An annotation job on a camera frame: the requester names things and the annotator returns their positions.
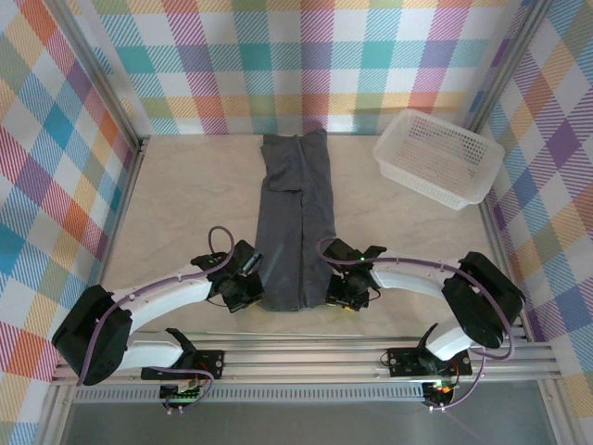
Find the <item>pastel plaid pattern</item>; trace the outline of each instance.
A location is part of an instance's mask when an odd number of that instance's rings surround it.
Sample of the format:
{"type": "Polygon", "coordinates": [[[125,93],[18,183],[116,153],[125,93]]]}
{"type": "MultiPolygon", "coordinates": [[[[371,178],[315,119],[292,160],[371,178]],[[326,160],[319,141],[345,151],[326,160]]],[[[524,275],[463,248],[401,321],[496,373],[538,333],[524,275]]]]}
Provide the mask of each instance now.
{"type": "Polygon", "coordinates": [[[488,196],[536,337],[593,443],[593,3],[556,1],[486,134],[507,149],[488,196]]]}
{"type": "Polygon", "coordinates": [[[464,125],[469,127],[473,118],[475,117],[475,113],[482,105],[484,98],[486,97],[486,93],[490,90],[494,81],[497,79],[500,69],[502,68],[502,62],[505,60],[505,57],[509,54],[510,49],[512,47],[512,43],[517,37],[517,34],[521,30],[521,26],[524,23],[524,19],[527,16],[529,11],[529,7],[535,2],[536,0],[522,0],[519,9],[517,10],[515,17],[512,20],[511,26],[507,30],[504,39],[502,40],[500,46],[498,47],[498,51],[495,54],[492,62],[490,63],[490,67],[482,80],[482,84],[478,89],[477,94],[473,98],[472,105],[470,106],[470,110],[465,118],[464,125]]]}
{"type": "Polygon", "coordinates": [[[41,0],[0,14],[0,444],[29,444],[50,338],[97,280],[132,151],[41,0]]]}
{"type": "Polygon", "coordinates": [[[408,107],[452,118],[509,3],[78,1],[98,14],[112,51],[77,17],[123,67],[154,134],[377,134],[408,107]]]}

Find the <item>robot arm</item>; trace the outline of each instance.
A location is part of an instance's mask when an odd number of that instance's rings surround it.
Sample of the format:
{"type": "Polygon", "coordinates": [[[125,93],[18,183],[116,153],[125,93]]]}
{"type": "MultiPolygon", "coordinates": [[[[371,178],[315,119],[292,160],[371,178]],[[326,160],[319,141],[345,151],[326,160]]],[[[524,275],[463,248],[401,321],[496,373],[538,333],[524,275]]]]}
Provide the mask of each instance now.
{"type": "Polygon", "coordinates": [[[377,246],[361,253],[335,239],[323,255],[339,273],[330,283],[330,304],[359,311],[369,306],[369,288],[400,288],[445,299],[452,316],[432,326],[422,342],[423,348],[443,362],[474,343],[499,348],[506,334],[497,310],[468,281],[468,275],[490,294],[508,324],[524,306],[523,293],[480,253],[470,252],[460,261],[436,263],[404,259],[377,246]]]}
{"type": "MultiPolygon", "coordinates": [[[[220,378],[224,351],[197,351],[176,329],[167,329],[161,337],[135,332],[164,313],[215,295],[222,295],[230,312],[259,301],[263,286],[254,270],[261,255],[242,240],[228,261],[227,257],[222,252],[197,257],[181,270],[140,287],[114,292],[89,287],[52,342],[85,385],[99,383],[116,370],[137,367],[143,368],[141,377],[147,380],[190,380],[195,375],[186,372],[198,369],[220,378]],[[87,355],[90,365],[85,372],[87,355]]],[[[470,375],[467,349],[473,344],[498,348],[506,329],[499,314],[513,323],[524,304],[519,289],[486,257],[474,252],[453,261],[459,264],[451,267],[431,261],[400,261],[380,247],[361,253],[336,239],[323,257],[338,272],[328,288],[328,304],[359,311],[369,305],[370,288],[402,288],[444,298],[451,308],[453,316],[433,325],[418,347],[386,352],[392,376],[452,376],[456,373],[451,365],[459,363],[465,365],[459,365],[457,375],[470,375]],[[485,300],[484,292],[494,299],[497,309],[485,300]]],[[[169,394],[177,390],[170,389],[169,394]]]]}
{"type": "Polygon", "coordinates": [[[84,374],[85,385],[95,385],[121,369],[191,367],[195,350],[179,331],[168,330],[173,338],[131,336],[164,313],[215,295],[222,295],[230,312],[259,301],[263,287],[253,269],[261,255],[241,240],[224,267],[215,270],[226,256],[220,252],[196,257],[179,271],[144,286],[113,292],[99,285],[89,287],[55,332],[52,343],[76,374],[84,374]],[[91,360],[84,372],[87,350],[91,350],[91,360]]]}

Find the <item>beige table surface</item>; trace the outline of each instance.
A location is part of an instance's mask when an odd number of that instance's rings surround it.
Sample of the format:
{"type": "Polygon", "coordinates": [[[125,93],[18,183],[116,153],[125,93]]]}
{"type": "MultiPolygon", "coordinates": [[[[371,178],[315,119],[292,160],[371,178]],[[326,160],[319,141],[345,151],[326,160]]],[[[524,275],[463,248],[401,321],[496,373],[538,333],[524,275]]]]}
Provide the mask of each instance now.
{"type": "MultiPolygon", "coordinates": [[[[450,210],[385,179],[372,158],[376,140],[329,137],[337,235],[360,250],[374,244],[436,260],[462,258],[469,250],[491,257],[479,209],[450,210]]],[[[265,174],[260,144],[256,135],[153,136],[103,285],[153,281],[208,253],[212,225],[225,225],[235,239],[253,245],[265,174]]],[[[224,234],[215,236],[217,248],[227,243],[224,234]]],[[[143,330],[420,336],[449,315],[443,300],[391,289],[361,312],[321,307],[279,313],[252,306],[230,314],[203,302],[143,330]]]]}

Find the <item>white laundry basket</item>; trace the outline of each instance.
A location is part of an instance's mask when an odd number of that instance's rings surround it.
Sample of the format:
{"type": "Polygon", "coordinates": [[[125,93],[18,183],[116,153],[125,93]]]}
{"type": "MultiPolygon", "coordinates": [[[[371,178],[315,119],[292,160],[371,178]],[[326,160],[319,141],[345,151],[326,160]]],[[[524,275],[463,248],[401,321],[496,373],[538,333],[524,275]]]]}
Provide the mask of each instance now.
{"type": "Polygon", "coordinates": [[[402,110],[373,151],[381,174],[455,210],[482,202],[504,148],[457,125],[402,110]]]}

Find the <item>gray pants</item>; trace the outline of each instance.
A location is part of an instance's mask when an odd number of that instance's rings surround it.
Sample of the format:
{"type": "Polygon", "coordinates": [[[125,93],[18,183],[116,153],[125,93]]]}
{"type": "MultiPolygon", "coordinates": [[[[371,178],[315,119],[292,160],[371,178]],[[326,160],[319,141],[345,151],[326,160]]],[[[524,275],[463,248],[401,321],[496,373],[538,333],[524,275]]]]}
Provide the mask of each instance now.
{"type": "Polygon", "coordinates": [[[263,136],[266,177],[261,186],[256,249],[268,311],[298,311],[325,304],[332,268],[317,243],[335,236],[334,193],[327,132],[263,136]]]}

